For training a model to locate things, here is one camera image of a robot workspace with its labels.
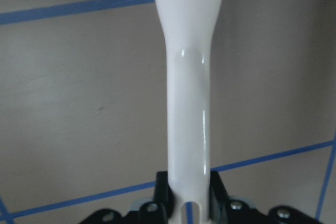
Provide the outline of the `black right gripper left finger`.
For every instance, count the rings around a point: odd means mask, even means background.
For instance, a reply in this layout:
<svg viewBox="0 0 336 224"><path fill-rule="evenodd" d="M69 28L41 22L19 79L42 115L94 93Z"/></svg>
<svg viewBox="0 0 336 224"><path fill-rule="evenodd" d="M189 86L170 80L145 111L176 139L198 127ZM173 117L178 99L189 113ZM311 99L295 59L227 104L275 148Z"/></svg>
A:
<svg viewBox="0 0 336 224"><path fill-rule="evenodd" d="M168 223L174 208L174 197L168 183L168 172L156 173L152 197L135 200L127 214L103 208L81 221L82 224L104 223Z"/></svg>

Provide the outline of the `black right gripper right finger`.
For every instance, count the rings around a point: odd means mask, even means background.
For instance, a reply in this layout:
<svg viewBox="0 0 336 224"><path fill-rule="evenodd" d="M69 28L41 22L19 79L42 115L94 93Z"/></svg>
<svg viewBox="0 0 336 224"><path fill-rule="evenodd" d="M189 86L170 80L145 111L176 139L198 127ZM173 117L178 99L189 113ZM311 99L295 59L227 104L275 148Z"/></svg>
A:
<svg viewBox="0 0 336 224"><path fill-rule="evenodd" d="M319 220L285 205L273 207L267 214L261 213L246 201L229 196L219 173L216 171L211 171L210 175L209 218L212 223L232 224L319 223Z"/></svg>

